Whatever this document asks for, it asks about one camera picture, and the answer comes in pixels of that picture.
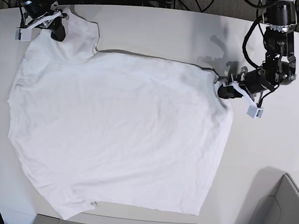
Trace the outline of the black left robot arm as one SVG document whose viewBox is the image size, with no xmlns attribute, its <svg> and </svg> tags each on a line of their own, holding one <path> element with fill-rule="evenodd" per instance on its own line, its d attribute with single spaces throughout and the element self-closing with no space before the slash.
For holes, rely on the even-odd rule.
<svg viewBox="0 0 299 224">
<path fill-rule="evenodd" d="M 249 6 L 263 13 L 256 15 L 242 43 L 245 60 L 253 67 L 246 67 L 238 74 L 231 74 L 223 79 L 218 89 L 222 99 L 247 97 L 253 102 L 256 94 L 261 97 L 255 103 L 260 107 L 265 95 L 273 93 L 281 85 L 289 85 L 296 79 L 296 58 L 294 54 L 294 27 L 297 25 L 295 0 L 259 0 L 254 4 L 244 0 Z M 265 60 L 261 65 L 254 63 L 248 55 L 247 44 L 254 29 L 261 23 L 267 25 L 262 33 L 263 46 L 266 51 Z"/>
</svg>

